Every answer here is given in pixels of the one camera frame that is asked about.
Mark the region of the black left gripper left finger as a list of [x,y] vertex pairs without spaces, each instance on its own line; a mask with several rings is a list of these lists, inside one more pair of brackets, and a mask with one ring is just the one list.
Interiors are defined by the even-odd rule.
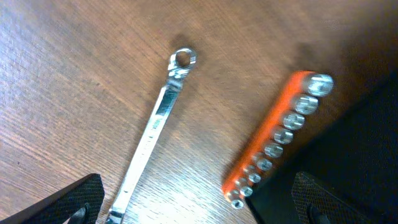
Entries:
[[99,174],[89,174],[1,223],[95,223],[104,199]]

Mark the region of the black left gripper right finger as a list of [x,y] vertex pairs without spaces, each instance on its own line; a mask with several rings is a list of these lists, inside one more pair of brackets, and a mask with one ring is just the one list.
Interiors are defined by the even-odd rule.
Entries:
[[302,223],[373,222],[306,172],[296,173],[291,194]]

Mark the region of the black cardboard box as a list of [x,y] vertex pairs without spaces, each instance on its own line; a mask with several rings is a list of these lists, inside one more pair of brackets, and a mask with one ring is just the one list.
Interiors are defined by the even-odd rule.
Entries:
[[291,190],[306,172],[371,219],[397,222],[397,74],[308,143],[247,199],[258,223],[302,223]]

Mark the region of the orange socket rail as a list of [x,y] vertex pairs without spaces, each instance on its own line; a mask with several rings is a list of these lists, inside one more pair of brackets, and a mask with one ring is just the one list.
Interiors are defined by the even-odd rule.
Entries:
[[244,199],[254,192],[253,185],[276,168],[274,161],[294,140],[294,131],[304,126],[306,115],[317,110],[319,99],[329,95],[333,86],[331,75],[314,71],[297,71],[287,80],[221,186],[234,209],[243,208]]

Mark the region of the silver ring wrench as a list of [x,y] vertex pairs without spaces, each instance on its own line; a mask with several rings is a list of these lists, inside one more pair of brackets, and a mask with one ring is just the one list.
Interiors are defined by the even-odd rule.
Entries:
[[134,189],[183,88],[183,81],[194,68],[196,61],[197,53],[188,47],[180,48],[170,56],[166,83],[160,89],[118,194],[104,221],[105,224],[122,223]]

